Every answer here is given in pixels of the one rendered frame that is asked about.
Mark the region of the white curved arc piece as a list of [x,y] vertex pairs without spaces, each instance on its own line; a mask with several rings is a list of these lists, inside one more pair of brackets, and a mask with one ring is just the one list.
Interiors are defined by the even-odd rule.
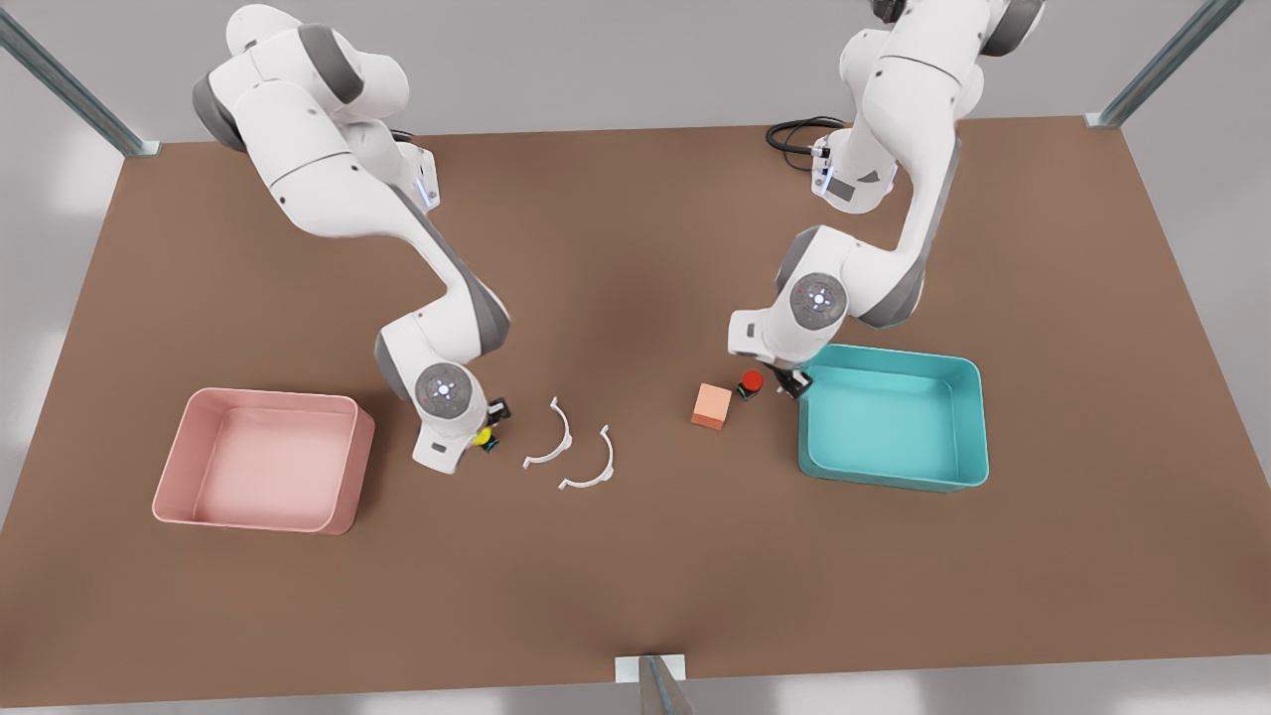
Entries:
[[605,444],[608,444],[608,465],[605,465],[604,470],[586,483],[577,483],[569,479],[562,480],[557,488],[559,491],[564,491],[567,489],[588,489],[590,486],[597,486],[599,484],[608,483],[608,480],[613,478],[613,474],[616,470],[616,466],[614,466],[614,462],[616,461],[616,451],[614,451],[613,438],[610,438],[609,431],[610,425],[604,425],[600,431],[601,439],[604,439]]
[[527,456],[526,458],[522,458],[522,469],[527,469],[531,465],[544,465],[547,462],[550,462],[550,461],[553,461],[553,458],[559,457],[561,453],[568,451],[572,447],[573,436],[572,436],[569,420],[568,420],[568,417],[566,415],[566,411],[563,411],[563,408],[559,406],[557,395],[554,395],[554,398],[552,398],[550,410],[555,411],[557,415],[561,417],[561,422],[562,422],[562,425],[563,425],[562,439],[561,439],[559,444],[557,444],[557,447],[553,451],[550,451],[549,453],[544,453],[544,456],[539,456],[539,457]]

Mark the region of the blue storage box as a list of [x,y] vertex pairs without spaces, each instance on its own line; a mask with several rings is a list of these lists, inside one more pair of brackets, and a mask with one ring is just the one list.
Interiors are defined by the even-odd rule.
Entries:
[[826,345],[799,395],[797,461],[810,478],[932,493],[989,478],[982,378],[965,357]]

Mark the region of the pink storage box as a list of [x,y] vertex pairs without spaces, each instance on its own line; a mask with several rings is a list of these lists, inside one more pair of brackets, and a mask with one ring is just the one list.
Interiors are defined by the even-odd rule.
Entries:
[[346,395],[200,389],[153,498],[163,523],[346,533],[375,422]]

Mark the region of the orange cube block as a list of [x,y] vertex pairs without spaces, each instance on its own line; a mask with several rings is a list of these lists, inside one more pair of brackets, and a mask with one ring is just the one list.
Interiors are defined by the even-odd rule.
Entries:
[[700,384],[690,417],[691,424],[722,431],[728,417],[732,394],[731,390],[722,389],[722,386]]

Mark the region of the silver frame post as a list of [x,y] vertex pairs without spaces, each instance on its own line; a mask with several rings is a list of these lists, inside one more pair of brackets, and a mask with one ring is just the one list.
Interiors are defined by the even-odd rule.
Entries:
[[638,683],[641,715],[695,715],[683,690],[683,654],[616,657],[616,683]]
[[1098,112],[1083,114],[1088,128],[1120,128],[1238,10],[1246,0],[1202,0],[1143,69]]
[[78,80],[41,44],[36,36],[8,10],[0,8],[0,47],[47,88],[53,97],[69,105],[83,122],[105,140],[122,157],[156,157],[159,141],[142,140],[114,112]]

